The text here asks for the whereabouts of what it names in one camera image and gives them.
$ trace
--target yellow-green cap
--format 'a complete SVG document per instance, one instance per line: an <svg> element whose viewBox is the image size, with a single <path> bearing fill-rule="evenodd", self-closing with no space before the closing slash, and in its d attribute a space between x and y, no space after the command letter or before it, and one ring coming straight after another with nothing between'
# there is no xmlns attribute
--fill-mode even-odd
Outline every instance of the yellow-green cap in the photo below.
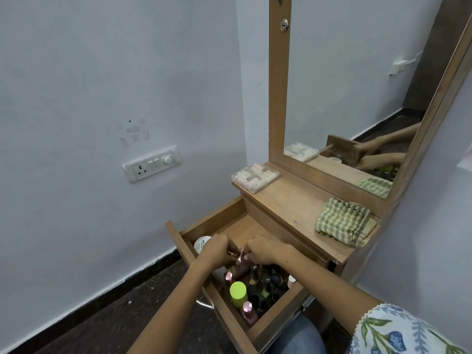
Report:
<svg viewBox="0 0 472 354"><path fill-rule="evenodd" d="M231 294L231 301L237 308L241 308L247 301L246 286L243 282L234 282L229 288L229 294Z"/></svg>

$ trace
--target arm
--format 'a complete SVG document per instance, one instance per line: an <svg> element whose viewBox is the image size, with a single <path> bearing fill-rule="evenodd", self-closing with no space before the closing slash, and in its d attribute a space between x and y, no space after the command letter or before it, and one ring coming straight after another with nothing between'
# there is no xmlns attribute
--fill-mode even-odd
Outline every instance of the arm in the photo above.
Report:
<svg viewBox="0 0 472 354"><path fill-rule="evenodd" d="M420 125L421 123L410 125L409 127L397 130L396 132L386 134L386 135L381 135L368 142L354 145L353 147L354 151L358 154L358 157L364 154L372 155L382 145L393 143L393 142L411 140L414 138L416 131L418 131L418 129L420 128Z"/></svg>
<svg viewBox="0 0 472 354"><path fill-rule="evenodd" d="M256 236L245 246L245 258L260 264L277 264L290 273L352 335L362 316L381 301L350 285L292 245Z"/></svg>
<svg viewBox="0 0 472 354"><path fill-rule="evenodd" d="M184 278L129 349L129 354L174 353L177 350L205 280L217 268L236 262L228 250L239 253L226 235L214 235L205 244Z"/></svg>
<svg viewBox="0 0 472 354"><path fill-rule="evenodd" d="M405 159L406 153L386 153L367 155L359 161L356 169L366 171L380 169L381 167L400 166Z"/></svg>

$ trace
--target folded cloth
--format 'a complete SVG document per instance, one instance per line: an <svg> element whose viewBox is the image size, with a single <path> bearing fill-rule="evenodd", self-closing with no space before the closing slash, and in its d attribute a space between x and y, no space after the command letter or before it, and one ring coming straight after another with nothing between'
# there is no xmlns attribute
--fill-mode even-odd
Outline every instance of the folded cloth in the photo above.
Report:
<svg viewBox="0 0 472 354"><path fill-rule="evenodd" d="M316 221L316 231L349 246L363 247L376 224L368 208L355 202L331 198Z"/></svg>
<svg viewBox="0 0 472 354"><path fill-rule="evenodd" d="M360 181L357 186L371 192L382 199L386 199L393 182L382 179L380 177L370 177L369 179Z"/></svg>

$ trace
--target sleeve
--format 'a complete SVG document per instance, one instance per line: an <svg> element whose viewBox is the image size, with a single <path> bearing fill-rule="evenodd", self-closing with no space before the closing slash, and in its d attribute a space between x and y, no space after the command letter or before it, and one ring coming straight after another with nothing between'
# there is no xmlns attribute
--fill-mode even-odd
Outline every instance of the sleeve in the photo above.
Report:
<svg viewBox="0 0 472 354"><path fill-rule="evenodd" d="M369 310L359 321L349 352L351 354L467 353L425 321L396 305L385 303Z"/></svg>

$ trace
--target wooden mirror frame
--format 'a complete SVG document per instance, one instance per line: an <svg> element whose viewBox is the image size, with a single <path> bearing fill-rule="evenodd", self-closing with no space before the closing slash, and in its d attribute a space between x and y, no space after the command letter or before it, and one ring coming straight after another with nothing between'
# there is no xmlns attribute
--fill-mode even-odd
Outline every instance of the wooden mirror frame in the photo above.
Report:
<svg viewBox="0 0 472 354"><path fill-rule="evenodd" d="M335 196L360 203L381 218L401 199L439 125L449 110L452 100L472 66L471 18L469 17L469 21L424 115L422 124L416 132L403 164L398 170L392 189L388 197L382 199L356 185L284 155L291 11L292 0L281 0L281 4L279 0L269 0L269 162L327 190ZM289 22L289 28L286 32L280 30L280 23L283 19Z"/></svg>

